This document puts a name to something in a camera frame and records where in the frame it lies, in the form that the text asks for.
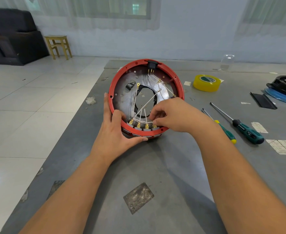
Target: green screwdriver handle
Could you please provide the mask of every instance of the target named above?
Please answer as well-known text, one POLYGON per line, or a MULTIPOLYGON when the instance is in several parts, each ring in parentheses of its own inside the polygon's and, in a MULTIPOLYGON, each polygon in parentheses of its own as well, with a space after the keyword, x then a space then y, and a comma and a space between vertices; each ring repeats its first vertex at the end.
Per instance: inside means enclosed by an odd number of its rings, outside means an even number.
POLYGON ((251 143, 262 144, 265 139, 257 131, 243 124, 240 120, 233 120, 233 126, 236 127, 251 143))
POLYGON ((224 127, 220 124, 220 122, 219 122, 218 120, 215 120, 215 122, 218 123, 218 124, 221 126, 221 128, 222 128, 223 131, 224 131, 224 133, 225 133, 225 134, 227 135, 227 137, 232 141, 232 143, 233 143, 233 144, 236 144, 236 139, 235 139, 234 135, 233 135, 231 132, 229 132, 226 128, 224 128, 224 127))

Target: forearm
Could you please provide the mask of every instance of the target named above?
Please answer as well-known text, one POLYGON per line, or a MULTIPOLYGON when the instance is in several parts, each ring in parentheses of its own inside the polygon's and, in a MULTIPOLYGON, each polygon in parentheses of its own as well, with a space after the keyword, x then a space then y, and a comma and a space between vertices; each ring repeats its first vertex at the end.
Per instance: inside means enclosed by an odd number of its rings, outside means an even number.
POLYGON ((204 118, 191 131, 200 147, 220 216, 231 233, 286 233, 286 207, 231 143, 204 118))
POLYGON ((20 234, 82 233, 108 164, 90 154, 25 225, 20 234))

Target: hand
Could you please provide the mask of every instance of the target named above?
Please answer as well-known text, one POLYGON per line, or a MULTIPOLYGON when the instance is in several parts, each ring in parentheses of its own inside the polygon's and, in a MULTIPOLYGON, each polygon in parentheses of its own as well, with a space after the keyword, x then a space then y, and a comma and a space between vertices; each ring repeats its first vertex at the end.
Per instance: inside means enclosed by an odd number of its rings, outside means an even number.
POLYGON ((121 132, 120 122, 126 116, 123 112, 115 110, 111 114, 108 94, 104 94, 104 119, 101 129, 94 141, 91 155, 104 159, 108 166, 125 151, 142 141, 147 141, 146 137, 126 138, 121 132))
POLYGON ((161 101, 153 107, 149 116, 154 125, 188 133, 194 129, 194 124, 200 124, 201 120, 206 121, 207 118, 201 111, 180 98, 161 101))

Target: red circular housing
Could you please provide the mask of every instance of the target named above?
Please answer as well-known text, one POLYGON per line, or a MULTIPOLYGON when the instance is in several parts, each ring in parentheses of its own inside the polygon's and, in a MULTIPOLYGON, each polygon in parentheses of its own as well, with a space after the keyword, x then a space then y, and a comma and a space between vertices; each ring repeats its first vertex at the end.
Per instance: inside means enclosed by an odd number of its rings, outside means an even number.
POLYGON ((128 121, 121 121, 122 132, 130 136, 145 136, 148 138, 158 137, 168 130, 168 128, 153 128, 152 122, 146 123, 149 125, 149 129, 144 129, 144 126, 142 128, 138 127, 138 122, 133 120, 133 124, 131 124, 132 117, 130 110, 134 111, 135 98, 137 97, 135 90, 136 87, 139 87, 137 86, 137 83, 140 83, 142 87, 153 90, 155 104, 162 100, 174 97, 179 97, 184 100, 183 86, 180 79, 171 68, 161 62, 151 59, 140 59, 128 63, 117 72, 111 82, 108 92, 110 110, 113 113, 114 110, 118 109, 127 115, 128 121), (155 64, 148 64, 149 62, 156 62, 156 67, 155 64), (133 81, 133 88, 129 90, 129 87, 126 86, 131 83, 131 81, 133 81))

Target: white tile floor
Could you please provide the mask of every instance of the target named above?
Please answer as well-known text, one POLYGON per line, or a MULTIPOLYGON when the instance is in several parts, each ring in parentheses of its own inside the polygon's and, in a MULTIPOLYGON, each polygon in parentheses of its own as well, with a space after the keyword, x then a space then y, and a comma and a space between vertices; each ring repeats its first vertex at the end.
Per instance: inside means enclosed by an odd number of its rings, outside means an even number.
POLYGON ((0 230, 110 59, 0 65, 0 230))

